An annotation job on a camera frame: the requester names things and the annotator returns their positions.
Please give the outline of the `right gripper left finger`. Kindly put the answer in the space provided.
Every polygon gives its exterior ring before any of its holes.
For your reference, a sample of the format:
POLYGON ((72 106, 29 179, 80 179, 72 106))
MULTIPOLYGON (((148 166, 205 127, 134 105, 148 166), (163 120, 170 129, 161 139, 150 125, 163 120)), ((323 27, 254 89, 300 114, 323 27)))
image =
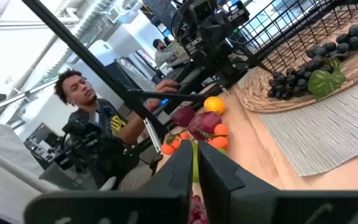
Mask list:
POLYGON ((137 190, 56 191, 33 199, 25 224, 188 224, 193 146, 183 140, 159 171, 137 190))

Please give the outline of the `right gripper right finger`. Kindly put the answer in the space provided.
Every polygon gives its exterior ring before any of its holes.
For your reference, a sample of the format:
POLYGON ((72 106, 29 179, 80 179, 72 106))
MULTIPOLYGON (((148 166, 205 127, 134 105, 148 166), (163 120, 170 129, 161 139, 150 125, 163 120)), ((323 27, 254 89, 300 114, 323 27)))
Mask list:
POLYGON ((358 190, 279 190, 206 142, 198 172, 210 224, 358 224, 358 190))

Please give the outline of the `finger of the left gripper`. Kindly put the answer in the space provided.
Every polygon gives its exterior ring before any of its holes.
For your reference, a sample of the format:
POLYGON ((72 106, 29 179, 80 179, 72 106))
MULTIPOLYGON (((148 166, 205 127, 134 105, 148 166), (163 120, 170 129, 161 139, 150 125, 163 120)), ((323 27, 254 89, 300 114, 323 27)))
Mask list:
POLYGON ((247 57, 247 59, 254 65, 258 66, 266 72, 272 73, 272 71, 267 68, 247 47, 245 43, 231 41, 234 50, 240 50, 243 55, 247 57))

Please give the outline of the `dark grape bunch with leaf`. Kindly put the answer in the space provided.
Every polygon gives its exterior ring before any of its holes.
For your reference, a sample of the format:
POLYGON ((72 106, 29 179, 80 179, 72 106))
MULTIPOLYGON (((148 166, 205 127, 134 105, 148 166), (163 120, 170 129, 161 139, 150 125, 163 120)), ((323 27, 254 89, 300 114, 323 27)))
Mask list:
POLYGON ((346 81, 341 72, 341 62, 336 57, 315 56, 297 69, 288 68, 285 73, 273 72, 268 81, 268 98, 290 100, 294 97, 313 95, 322 99, 338 90, 346 81))

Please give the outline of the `yellow orange fruit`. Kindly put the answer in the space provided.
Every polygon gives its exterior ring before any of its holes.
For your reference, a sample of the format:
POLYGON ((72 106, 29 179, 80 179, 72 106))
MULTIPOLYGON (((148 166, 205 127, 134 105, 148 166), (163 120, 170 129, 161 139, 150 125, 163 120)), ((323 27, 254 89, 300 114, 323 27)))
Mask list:
POLYGON ((224 113, 226 109, 225 102, 217 96, 210 96, 204 101, 204 110, 213 111, 218 115, 224 113))

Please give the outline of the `red grape bunch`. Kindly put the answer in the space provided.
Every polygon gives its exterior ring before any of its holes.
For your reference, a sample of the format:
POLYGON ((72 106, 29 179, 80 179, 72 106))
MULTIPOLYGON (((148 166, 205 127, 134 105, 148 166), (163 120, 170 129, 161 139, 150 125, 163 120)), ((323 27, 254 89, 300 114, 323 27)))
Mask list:
POLYGON ((198 195, 191 197, 190 221, 189 224, 208 224, 206 208, 198 195))

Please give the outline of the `tangerine cluster with stem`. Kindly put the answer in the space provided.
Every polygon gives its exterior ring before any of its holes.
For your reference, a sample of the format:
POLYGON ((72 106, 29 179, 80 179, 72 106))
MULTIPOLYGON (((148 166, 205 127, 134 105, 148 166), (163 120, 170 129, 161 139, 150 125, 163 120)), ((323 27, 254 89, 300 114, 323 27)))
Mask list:
POLYGON ((187 131, 182 131, 176 134, 169 134, 167 140, 162 144, 162 153, 172 155, 179 147, 182 140, 190 139, 190 134, 187 131))
POLYGON ((225 124, 219 124, 214 128, 214 136, 208 143, 216 149, 227 149, 229 144, 229 129, 225 124))

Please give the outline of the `green pear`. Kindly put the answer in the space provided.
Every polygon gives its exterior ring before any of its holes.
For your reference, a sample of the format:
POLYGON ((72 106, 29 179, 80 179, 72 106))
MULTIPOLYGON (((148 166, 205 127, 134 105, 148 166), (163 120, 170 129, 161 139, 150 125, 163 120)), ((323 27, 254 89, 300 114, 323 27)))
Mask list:
POLYGON ((196 142, 192 142, 193 148, 193 182, 199 182, 199 173, 198 173, 198 145, 196 142))

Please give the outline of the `dark red apple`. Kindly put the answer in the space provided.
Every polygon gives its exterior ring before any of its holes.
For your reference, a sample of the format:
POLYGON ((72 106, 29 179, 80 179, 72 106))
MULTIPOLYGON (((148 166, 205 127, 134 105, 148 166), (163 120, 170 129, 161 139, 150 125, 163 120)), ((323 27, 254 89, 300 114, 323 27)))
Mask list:
POLYGON ((180 127, 187 127, 195 117, 195 111, 190 105, 182 106, 171 115, 171 120, 180 127))
POLYGON ((217 115, 214 111, 207 111, 196 114, 190 121, 188 130, 196 140, 203 141, 205 140, 205 137, 200 130, 204 133, 213 134, 214 128, 221 123, 222 119, 219 115, 217 115))

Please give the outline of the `round woven placemat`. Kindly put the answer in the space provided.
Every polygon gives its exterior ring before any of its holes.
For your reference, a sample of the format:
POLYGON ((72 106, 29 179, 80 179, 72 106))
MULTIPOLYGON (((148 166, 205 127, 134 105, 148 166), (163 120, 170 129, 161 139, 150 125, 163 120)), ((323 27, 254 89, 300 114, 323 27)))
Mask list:
MULTIPOLYGON (((350 21, 358 22, 358 14, 350 21)), ((358 51, 351 53, 350 59, 346 59, 342 62, 340 68, 346 79, 339 88, 332 91, 328 96, 333 96, 358 84, 358 51)), ((267 96, 268 79, 271 75, 261 68, 253 68, 248 74, 249 78, 242 82, 243 86, 241 87, 240 99, 244 108, 250 111, 258 113, 278 113, 308 106, 318 101, 318 99, 311 94, 288 101, 269 98, 267 96)))

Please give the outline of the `person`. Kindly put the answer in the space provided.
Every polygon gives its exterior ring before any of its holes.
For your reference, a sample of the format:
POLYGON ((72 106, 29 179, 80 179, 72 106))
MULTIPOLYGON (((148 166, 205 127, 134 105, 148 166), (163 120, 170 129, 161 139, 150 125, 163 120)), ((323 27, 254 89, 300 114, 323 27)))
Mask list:
POLYGON ((177 59, 174 51, 171 51, 160 39, 154 39, 153 46, 156 48, 155 63, 161 67, 164 63, 172 63, 177 59))
MULTIPOLYGON (((163 80, 155 87, 157 93, 176 93, 180 86, 175 80, 163 80)), ((89 115, 97 109, 107 109, 107 124, 111 128, 111 133, 120 138, 125 147, 131 148, 137 143, 138 137, 145 129, 143 119, 136 113, 131 113, 128 119, 121 116, 113 105, 104 98, 98 98, 91 83, 76 70, 66 70, 59 75, 54 86, 55 94, 65 104, 77 106, 73 112, 71 120, 89 120, 89 115)), ((153 112, 160 106, 160 100, 149 98, 144 106, 153 112)), ((144 161, 138 164, 126 174, 118 185, 118 190, 134 190, 144 185, 152 175, 152 169, 144 161)))

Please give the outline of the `grey rectangular placemat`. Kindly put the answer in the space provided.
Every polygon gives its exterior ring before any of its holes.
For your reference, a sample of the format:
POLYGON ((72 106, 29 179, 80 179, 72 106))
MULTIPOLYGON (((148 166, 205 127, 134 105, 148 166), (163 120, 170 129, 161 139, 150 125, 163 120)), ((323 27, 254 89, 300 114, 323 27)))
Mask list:
POLYGON ((358 84, 309 106, 257 116, 299 176, 358 156, 358 84))

